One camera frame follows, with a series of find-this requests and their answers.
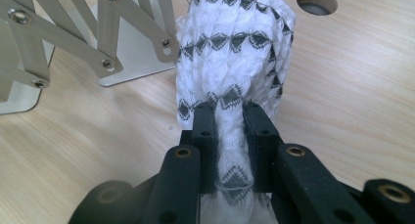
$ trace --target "knitted fabric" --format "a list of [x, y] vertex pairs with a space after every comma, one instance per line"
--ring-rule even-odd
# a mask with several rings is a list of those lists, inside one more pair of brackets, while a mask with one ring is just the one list
[[177, 21], [178, 121], [210, 102], [218, 136], [217, 192], [202, 197], [201, 223], [276, 223], [269, 197], [255, 194], [243, 103], [271, 117], [281, 100], [295, 15], [281, 0], [190, 0]]

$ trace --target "screw hole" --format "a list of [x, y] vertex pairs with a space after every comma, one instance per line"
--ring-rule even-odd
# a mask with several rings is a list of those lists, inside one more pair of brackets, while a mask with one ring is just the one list
[[287, 149], [287, 153], [294, 157], [303, 157], [305, 156], [305, 151], [298, 147], [290, 147]]
[[343, 221], [344, 223], [354, 223], [355, 219], [354, 216], [344, 209], [336, 209], [334, 212], [335, 216]]
[[338, 9], [336, 0], [297, 0], [297, 3], [304, 11], [315, 16], [328, 16]]
[[177, 214], [172, 211], [165, 211], [159, 216], [159, 221], [162, 224], [171, 224], [177, 221]]
[[116, 187], [109, 187], [101, 191], [97, 201], [101, 204], [109, 204], [117, 201], [122, 195], [122, 190]]
[[185, 158], [185, 157], [189, 157], [192, 154], [192, 151], [190, 151], [189, 149], [179, 149], [175, 152], [177, 157], [180, 158]]
[[411, 202], [411, 197], [400, 188], [394, 185], [381, 185], [378, 188], [379, 192], [393, 202], [400, 203], [409, 203]]

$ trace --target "metal bracket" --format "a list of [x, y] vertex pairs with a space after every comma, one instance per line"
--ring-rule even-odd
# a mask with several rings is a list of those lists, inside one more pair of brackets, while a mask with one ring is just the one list
[[[12, 84], [36, 88], [37, 96], [39, 89], [49, 86], [42, 41], [84, 60], [103, 86], [175, 65], [178, 42], [171, 0], [98, 0], [93, 8], [85, 0], [36, 1], [47, 19], [35, 13], [33, 0], [0, 0], [0, 26], [8, 30], [1, 34], [8, 41], [1, 46], [16, 47], [14, 52], [19, 56], [17, 62], [0, 57], [0, 78], [8, 80], [0, 83], [0, 113], [19, 112], [13, 107], [2, 110], [3, 104], [10, 104], [11, 92], [6, 90], [11, 90]], [[68, 3], [72, 4], [70, 8], [65, 6]]]

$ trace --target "cloth fold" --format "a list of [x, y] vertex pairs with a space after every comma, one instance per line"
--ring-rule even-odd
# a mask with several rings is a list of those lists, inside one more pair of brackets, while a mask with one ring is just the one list
[[214, 106], [217, 192], [202, 197], [201, 222], [276, 223], [269, 197], [255, 194], [243, 103], [271, 117], [281, 100], [295, 15], [281, 0], [190, 0], [177, 21], [178, 121], [192, 129], [194, 107]]

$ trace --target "wood grain surface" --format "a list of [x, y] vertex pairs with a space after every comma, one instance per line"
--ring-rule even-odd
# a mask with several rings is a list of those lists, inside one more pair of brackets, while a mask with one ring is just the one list
[[[388, 178], [415, 190], [415, 0], [337, 0], [325, 17], [284, 1], [298, 17], [273, 119], [282, 138], [352, 187]], [[186, 14], [187, 0], [173, 5]], [[0, 223], [68, 223], [96, 185], [138, 185], [179, 141], [174, 69], [103, 88], [57, 48], [50, 71], [33, 110], [0, 115]]]

